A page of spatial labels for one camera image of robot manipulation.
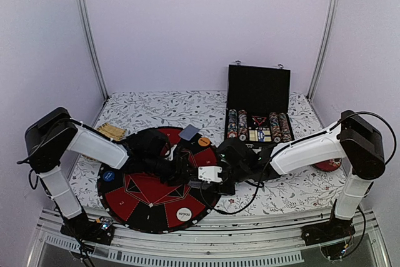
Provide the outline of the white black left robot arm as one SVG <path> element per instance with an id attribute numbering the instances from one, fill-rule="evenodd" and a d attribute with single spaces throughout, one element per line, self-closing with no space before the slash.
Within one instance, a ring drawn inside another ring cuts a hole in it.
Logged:
<path id="1" fill-rule="evenodd" d="M 27 156 L 17 164 L 28 164 L 38 175 L 49 198 L 69 220 L 69 229 L 79 238 L 93 233 L 93 225 L 69 183 L 69 172 L 79 156 L 124 173 L 147 172 L 169 179 L 178 171 L 178 149 L 158 130 L 116 141 L 73 119 L 63 107 L 30 125 L 24 140 Z"/>

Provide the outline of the blue small blind button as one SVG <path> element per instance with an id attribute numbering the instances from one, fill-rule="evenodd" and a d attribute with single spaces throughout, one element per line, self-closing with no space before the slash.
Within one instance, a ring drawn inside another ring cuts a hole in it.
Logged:
<path id="1" fill-rule="evenodd" d="M 102 180 L 105 182 L 111 182 L 115 179 L 115 173 L 113 171 L 106 171 L 102 175 Z"/>

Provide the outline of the white dealer button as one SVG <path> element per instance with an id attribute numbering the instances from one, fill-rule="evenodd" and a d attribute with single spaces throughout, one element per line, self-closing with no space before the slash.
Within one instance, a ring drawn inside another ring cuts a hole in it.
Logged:
<path id="1" fill-rule="evenodd" d="M 192 211 L 189 208 L 179 208 L 176 212 L 176 218 L 182 222 L 189 221 L 192 215 Z"/>

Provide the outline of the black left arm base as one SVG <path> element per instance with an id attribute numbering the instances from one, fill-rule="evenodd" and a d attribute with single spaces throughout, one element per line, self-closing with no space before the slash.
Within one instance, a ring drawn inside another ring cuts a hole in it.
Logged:
<path id="1" fill-rule="evenodd" d="M 115 227 L 111 218 L 100 217 L 90 220 L 86 213 L 71 219 L 63 218 L 61 234 L 76 238 L 79 241 L 90 241 L 97 244 L 110 245 Z"/>

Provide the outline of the orange big blind button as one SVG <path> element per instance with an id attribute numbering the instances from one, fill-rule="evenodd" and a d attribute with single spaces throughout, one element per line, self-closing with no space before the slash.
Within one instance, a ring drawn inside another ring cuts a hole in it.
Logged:
<path id="1" fill-rule="evenodd" d="M 211 141 L 206 137 L 201 137 L 198 139 L 198 144 L 202 147 L 206 147 L 211 144 Z"/>

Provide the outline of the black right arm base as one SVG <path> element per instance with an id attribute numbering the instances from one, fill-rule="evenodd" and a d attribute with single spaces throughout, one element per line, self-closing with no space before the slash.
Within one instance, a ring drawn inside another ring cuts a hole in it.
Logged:
<path id="1" fill-rule="evenodd" d="M 355 233 L 352 221 L 330 220 L 301 228 L 301 238 L 306 246 L 345 238 Z"/>

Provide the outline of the single blue playing card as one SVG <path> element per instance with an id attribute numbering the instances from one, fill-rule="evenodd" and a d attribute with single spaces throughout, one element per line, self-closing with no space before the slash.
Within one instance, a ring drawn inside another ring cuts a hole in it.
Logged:
<path id="1" fill-rule="evenodd" d="M 195 135 L 198 134 L 198 132 L 199 132 L 199 128 L 189 124 L 178 134 L 178 136 L 181 139 L 190 141 L 193 137 L 195 137 Z"/>

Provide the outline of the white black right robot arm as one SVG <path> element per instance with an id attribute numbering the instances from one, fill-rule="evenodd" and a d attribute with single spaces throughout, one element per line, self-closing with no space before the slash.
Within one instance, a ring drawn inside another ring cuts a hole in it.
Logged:
<path id="1" fill-rule="evenodd" d="M 381 132 L 363 119 L 364 115 L 382 117 L 371 112 L 344 111 L 335 123 L 301 139 L 286 143 L 272 143 L 255 151 L 238 139 L 225 140 L 216 150 L 221 162 L 199 166 L 194 172 L 200 185 L 242 181 L 250 175 L 258 179 L 269 173 L 279 176 L 299 168 L 330 159 L 347 159 L 351 173 L 333 206 L 333 218 L 323 226 L 328 239 L 337 239 L 347 230 L 351 220 L 373 182 L 386 170 L 393 159 L 385 157 Z"/>

